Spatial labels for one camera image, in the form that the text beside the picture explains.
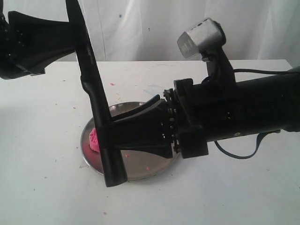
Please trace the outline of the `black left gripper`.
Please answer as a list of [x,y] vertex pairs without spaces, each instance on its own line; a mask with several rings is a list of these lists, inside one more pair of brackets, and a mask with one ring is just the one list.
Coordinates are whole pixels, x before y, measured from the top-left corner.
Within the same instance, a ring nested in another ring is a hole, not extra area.
[[[45,68],[75,52],[74,25],[69,22],[40,19],[17,11],[0,11],[0,78],[16,79],[45,74]],[[35,52],[12,61],[14,48]]]

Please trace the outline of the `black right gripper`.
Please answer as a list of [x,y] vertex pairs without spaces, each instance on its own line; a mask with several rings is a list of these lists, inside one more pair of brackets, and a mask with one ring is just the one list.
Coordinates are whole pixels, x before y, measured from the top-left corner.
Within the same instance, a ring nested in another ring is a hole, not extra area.
[[[174,81],[165,97],[174,110],[175,143],[183,158],[206,156],[208,143],[244,135],[244,93],[235,81],[191,78]],[[172,158],[172,135],[165,100],[155,95],[98,128],[101,150],[147,152]]]

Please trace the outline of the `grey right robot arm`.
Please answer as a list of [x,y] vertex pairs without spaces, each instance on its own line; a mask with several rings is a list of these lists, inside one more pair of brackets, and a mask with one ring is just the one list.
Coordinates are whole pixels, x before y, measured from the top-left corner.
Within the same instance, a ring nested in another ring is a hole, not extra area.
[[211,75],[201,83],[182,79],[144,105],[115,116],[97,129],[102,150],[137,150],[164,158],[208,155],[208,143],[256,134],[300,129],[300,74],[236,82],[233,72]]

